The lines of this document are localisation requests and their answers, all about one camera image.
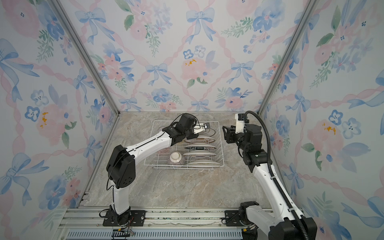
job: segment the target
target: blue flower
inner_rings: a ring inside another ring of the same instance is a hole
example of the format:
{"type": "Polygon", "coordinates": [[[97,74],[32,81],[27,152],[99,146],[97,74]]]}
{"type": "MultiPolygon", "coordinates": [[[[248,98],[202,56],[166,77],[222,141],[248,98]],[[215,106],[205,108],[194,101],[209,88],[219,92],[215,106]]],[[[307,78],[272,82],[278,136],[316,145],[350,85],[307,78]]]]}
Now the blue flower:
{"type": "Polygon", "coordinates": [[[338,58],[338,62],[333,64],[333,68],[337,68],[336,73],[338,73],[341,70],[345,70],[344,64],[349,60],[349,56],[347,57],[347,54],[344,54],[344,56],[341,58],[338,58]]]}
{"type": "Polygon", "coordinates": [[[89,144],[88,144],[87,148],[84,150],[84,153],[83,153],[83,156],[86,157],[86,158],[88,158],[89,154],[92,154],[92,156],[93,156],[92,163],[93,163],[94,166],[96,164],[96,160],[95,160],[96,153],[95,153],[94,149],[102,147],[102,145],[100,145],[100,141],[98,141],[96,144],[95,144],[95,142],[96,142],[95,138],[91,135],[89,137],[89,144]]]}
{"type": "Polygon", "coordinates": [[[193,53],[190,49],[188,49],[187,51],[184,51],[183,54],[185,59],[193,58],[193,53]]]}
{"type": "Polygon", "coordinates": [[[170,21],[170,17],[163,15],[164,25],[169,29],[173,24],[170,21]]]}
{"type": "MultiPolygon", "coordinates": [[[[307,201],[308,201],[308,205],[310,206],[310,209],[305,206],[303,204],[303,208],[305,209],[305,211],[308,213],[308,215],[312,218],[319,218],[319,212],[318,210],[316,209],[316,206],[315,204],[309,199],[307,198],[307,201]]],[[[328,225],[328,228],[332,231],[333,235],[335,236],[335,239],[338,239],[338,240],[342,240],[342,237],[343,236],[345,239],[347,240],[352,240],[352,237],[351,237],[351,234],[349,233],[349,231],[343,227],[342,225],[340,225],[340,215],[338,214],[338,212],[334,212],[330,209],[325,209],[323,211],[323,220],[324,222],[317,222],[318,224],[318,233],[321,232],[324,234],[324,237],[326,235],[329,235],[329,233],[326,233],[325,230],[327,228],[325,228],[326,226],[324,226],[323,224],[326,224],[328,225]]]]}
{"type": "Polygon", "coordinates": [[[153,100],[157,103],[159,102],[166,103],[172,98],[171,93],[165,88],[159,88],[159,89],[153,90],[152,96],[153,96],[153,100]]]}
{"type": "Polygon", "coordinates": [[[49,100],[48,97],[44,96],[43,90],[34,90],[31,94],[31,99],[35,101],[36,106],[47,105],[49,100]]]}
{"type": "Polygon", "coordinates": [[[65,193],[66,185],[67,179],[65,175],[55,175],[52,179],[48,180],[39,195],[39,208],[52,210],[57,207],[65,193]]]}
{"type": "Polygon", "coordinates": [[[284,19],[285,4],[281,0],[264,1],[256,8],[253,29],[268,31],[284,19]]]}
{"type": "MultiPolygon", "coordinates": [[[[380,197],[371,197],[368,199],[368,206],[378,215],[374,217],[362,217],[357,214],[350,206],[345,203],[341,203],[344,206],[343,212],[352,214],[356,217],[359,217],[360,220],[367,226],[372,228],[379,228],[384,224],[384,200],[380,197]]],[[[377,240],[384,239],[384,230],[380,232],[377,237],[377,240]]]]}
{"type": "Polygon", "coordinates": [[[297,174],[296,172],[296,168],[295,166],[293,165],[293,163],[291,163],[289,165],[289,169],[291,170],[291,174],[290,175],[287,175],[284,171],[283,171],[283,175],[286,176],[289,180],[292,180],[293,178],[293,181],[292,181],[292,187],[291,187],[291,195],[297,195],[296,194],[296,186],[298,189],[301,189],[304,187],[304,182],[301,178],[299,178],[299,175],[297,174]]]}
{"type": "Polygon", "coordinates": [[[115,56],[115,60],[120,62],[120,57],[118,55],[118,54],[122,53],[122,50],[120,48],[115,49],[115,46],[113,46],[113,44],[111,42],[108,42],[108,45],[103,43],[103,47],[104,47],[103,52],[105,52],[105,54],[108,57],[111,57],[113,54],[115,56]]]}
{"type": "Polygon", "coordinates": [[[28,119],[31,119],[33,122],[36,122],[37,121],[37,118],[39,117],[40,115],[40,109],[38,107],[31,107],[31,106],[28,106],[26,108],[26,113],[24,114],[24,116],[28,119]]]}
{"type": "Polygon", "coordinates": [[[238,93],[240,91],[240,88],[235,88],[232,90],[232,88],[228,88],[227,91],[225,92],[225,95],[227,97],[240,97],[240,93],[238,93]]]}
{"type": "Polygon", "coordinates": [[[163,21],[160,20],[160,22],[159,22],[159,20],[156,20],[156,24],[155,24],[155,32],[156,32],[156,33],[164,34],[163,31],[165,30],[165,28],[164,28],[163,26],[165,26],[165,24],[163,23],[163,21]]]}
{"type": "Polygon", "coordinates": [[[348,122],[343,122],[341,127],[344,129],[343,136],[346,139],[351,139],[353,135],[361,134],[361,123],[354,118],[350,118],[348,122]]]}
{"type": "Polygon", "coordinates": [[[282,137],[287,137],[289,130],[290,130],[290,124],[285,115],[280,115],[279,120],[276,122],[276,128],[279,131],[279,135],[282,137]]]}
{"type": "Polygon", "coordinates": [[[355,53],[352,57],[351,61],[346,61],[345,64],[348,65],[347,73],[349,73],[350,70],[354,71],[356,70],[355,63],[359,63],[361,61],[361,58],[359,58],[359,52],[355,53]]]}
{"type": "Polygon", "coordinates": [[[340,125],[341,124],[341,118],[343,117],[342,112],[338,112],[336,109],[332,111],[331,115],[329,116],[328,120],[335,124],[335,125],[340,125]]]}
{"type": "Polygon", "coordinates": [[[155,17],[160,18],[160,14],[161,14],[160,7],[154,6],[153,7],[153,12],[155,13],[154,14],[155,17]]]}
{"type": "Polygon", "coordinates": [[[64,29],[61,27],[59,20],[53,13],[47,2],[38,4],[37,12],[40,22],[47,28],[48,33],[56,40],[64,35],[64,29]]]}
{"type": "Polygon", "coordinates": [[[167,8],[167,5],[165,3],[163,3],[163,13],[169,15],[169,11],[170,11],[170,8],[167,8]]]}

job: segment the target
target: floral wallpaper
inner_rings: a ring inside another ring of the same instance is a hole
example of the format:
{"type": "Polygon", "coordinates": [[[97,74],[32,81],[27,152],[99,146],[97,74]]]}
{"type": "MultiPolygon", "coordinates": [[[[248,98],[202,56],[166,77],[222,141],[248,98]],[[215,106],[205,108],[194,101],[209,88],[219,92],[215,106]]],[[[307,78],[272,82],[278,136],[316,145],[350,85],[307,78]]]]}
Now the floral wallpaper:
{"type": "Polygon", "coordinates": [[[47,2],[0,12],[0,239],[51,239],[116,115],[47,2]]]}
{"type": "Polygon", "coordinates": [[[265,111],[317,239],[384,239],[383,10],[378,0],[320,0],[265,111]]]}
{"type": "MultiPolygon", "coordinates": [[[[258,109],[306,4],[62,1],[122,111],[258,109]]],[[[281,89],[297,78],[298,63],[281,89]]]]}

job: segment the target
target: white wire rack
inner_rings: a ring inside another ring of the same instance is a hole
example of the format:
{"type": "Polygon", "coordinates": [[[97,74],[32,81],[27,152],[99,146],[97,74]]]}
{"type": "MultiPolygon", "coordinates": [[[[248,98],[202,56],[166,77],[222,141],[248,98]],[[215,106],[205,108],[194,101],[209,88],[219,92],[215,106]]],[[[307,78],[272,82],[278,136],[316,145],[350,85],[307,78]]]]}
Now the white wire rack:
{"type": "MultiPolygon", "coordinates": [[[[163,129],[164,127],[167,127],[171,123],[172,123],[172,121],[159,121],[159,120],[153,121],[151,136],[155,135],[156,133],[161,131],[161,129],[163,129]]],[[[204,156],[204,157],[186,156],[184,165],[181,165],[181,166],[168,165],[167,161],[168,161],[171,153],[177,151],[177,152],[180,152],[181,154],[184,154],[186,152],[190,152],[192,150],[195,150],[195,149],[185,149],[184,147],[186,147],[190,143],[186,143],[183,140],[182,142],[179,142],[179,143],[177,143],[171,147],[162,149],[162,150],[150,155],[149,157],[147,157],[144,160],[144,165],[153,166],[154,168],[171,168],[171,169],[213,169],[213,167],[194,168],[194,167],[187,166],[188,163],[191,163],[195,160],[204,159],[204,160],[212,160],[212,161],[215,161],[217,163],[220,163],[221,164],[220,167],[224,166],[223,146],[222,146],[222,141],[221,141],[219,122],[211,121],[208,123],[210,124],[211,129],[206,130],[203,133],[199,133],[199,136],[211,136],[216,140],[216,141],[210,143],[210,144],[214,145],[216,147],[216,149],[208,150],[210,152],[215,153],[216,156],[204,156]]]]}

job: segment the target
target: marble countertop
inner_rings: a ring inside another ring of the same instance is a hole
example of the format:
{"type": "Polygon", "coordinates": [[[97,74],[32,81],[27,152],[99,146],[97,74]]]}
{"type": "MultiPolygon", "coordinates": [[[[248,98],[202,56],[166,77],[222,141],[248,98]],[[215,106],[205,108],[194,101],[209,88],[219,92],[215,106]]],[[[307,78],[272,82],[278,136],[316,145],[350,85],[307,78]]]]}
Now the marble countertop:
{"type": "MultiPolygon", "coordinates": [[[[111,144],[92,183],[85,206],[109,206],[112,190],[106,191],[106,165],[115,146],[126,147],[147,139],[154,120],[173,120],[180,113],[123,112],[112,136],[111,144]]],[[[200,122],[218,121],[221,126],[235,124],[233,113],[192,113],[200,122]]],[[[270,208],[266,195],[237,152],[235,144],[227,144],[221,131],[225,166],[216,169],[155,169],[141,161],[136,178],[129,186],[129,202],[133,207],[226,207],[257,201],[270,208]]],[[[263,148],[266,149],[263,136],[263,148]]]]}

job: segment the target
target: green leaf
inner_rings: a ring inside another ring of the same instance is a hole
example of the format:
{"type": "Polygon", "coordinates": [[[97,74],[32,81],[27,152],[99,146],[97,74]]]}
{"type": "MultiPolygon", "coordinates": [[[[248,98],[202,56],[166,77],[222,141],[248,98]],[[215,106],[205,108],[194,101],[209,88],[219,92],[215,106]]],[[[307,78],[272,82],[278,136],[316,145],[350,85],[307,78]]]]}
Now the green leaf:
{"type": "Polygon", "coordinates": [[[187,88],[193,86],[193,84],[195,84],[195,80],[194,79],[190,79],[187,83],[187,88]]]}
{"type": "Polygon", "coordinates": [[[77,122],[71,122],[71,126],[68,126],[68,124],[65,124],[65,129],[71,130],[72,128],[74,128],[76,126],[76,123],[77,122]]]}
{"type": "Polygon", "coordinates": [[[321,171],[321,163],[322,163],[322,161],[317,161],[317,158],[319,156],[321,156],[321,152],[320,151],[316,151],[316,153],[314,154],[314,157],[315,157],[314,161],[316,163],[317,168],[320,169],[320,171],[321,171]]]}
{"type": "Polygon", "coordinates": [[[127,18],[124,20],[124,27],[125,30],[128,30],[132,24],[134,23],[133,15],[128,15],[127,18]]]}
{"type": "Polygon", "coordinates": [[[119,8],[121,8],[123,11],[131,13],[131,8],[129,7],[128,3],[124,0],[115,0],[115,2],[118,4],[119,8]]]}
{"type": "Polygon", "coordinates": [[[64,145],[67,147],[67,149],[69,149],[69,147],[70,147],[70,136],[68,135],[68,133],[64,132],[61,135],[61,139],[62,139],[64,145]]]}
{"type": "Polygon", "coordinates": [[[313,152],[314,151],[314,146],[310,142],[302,145],[301,148],[304,149],[307,152],[313,152]]]}
{"type": "Polygon", "coordinates": [[[334,32],[336,32],[337,27],[339,26],[341,19],[341,13],[339,6],[336,6],[335,13],[333,13],[333,18],[331,22],[331,28],[333,29],[334,32]]]}
{"type": "Polygon", "coordinates": [[[329,33],[329,34],[323,36],[323,37],[320,39],[320,41],[317,43],[317,46],[316,46],[316,47],[321,46],[321,45],[323,45],[323,44],[327,44],[327,43],[332,39],[333,36],[334,36],[333,33],[329,33]]]}

